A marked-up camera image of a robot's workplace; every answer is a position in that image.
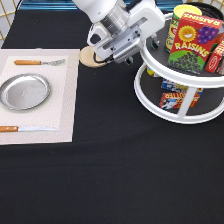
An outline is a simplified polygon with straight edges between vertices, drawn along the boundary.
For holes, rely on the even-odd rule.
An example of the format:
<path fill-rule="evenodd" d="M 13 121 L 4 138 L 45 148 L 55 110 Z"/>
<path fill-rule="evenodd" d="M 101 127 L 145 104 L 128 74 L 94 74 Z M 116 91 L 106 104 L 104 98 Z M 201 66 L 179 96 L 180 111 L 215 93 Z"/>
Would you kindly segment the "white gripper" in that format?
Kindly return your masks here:
<path fill-rule="evenodd" d="M 125 61 L 133 64 L 138 53 L 151 36 L 151 48 L 157 49 L 160 41 L 156 32 L 165 25 L 165 16 L 156 6 L 155 0 L 135 0 L 126 6 L 117 0 L 103 19 L 89 30 L 87 43 L 94 48 L 100 63 Z"/>

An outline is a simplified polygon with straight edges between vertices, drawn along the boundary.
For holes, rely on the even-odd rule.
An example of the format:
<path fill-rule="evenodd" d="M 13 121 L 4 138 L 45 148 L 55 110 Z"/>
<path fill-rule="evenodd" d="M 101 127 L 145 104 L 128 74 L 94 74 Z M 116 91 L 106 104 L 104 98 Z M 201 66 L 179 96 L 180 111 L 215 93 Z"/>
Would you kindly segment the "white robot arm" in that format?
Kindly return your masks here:
<path fill-rule="evenodd" d="M 87 43 L 103 61 L 121 63 L 143 49 L 148 37 L 165 25 L 155 0 L 72 0 L 92 26 Z"/>

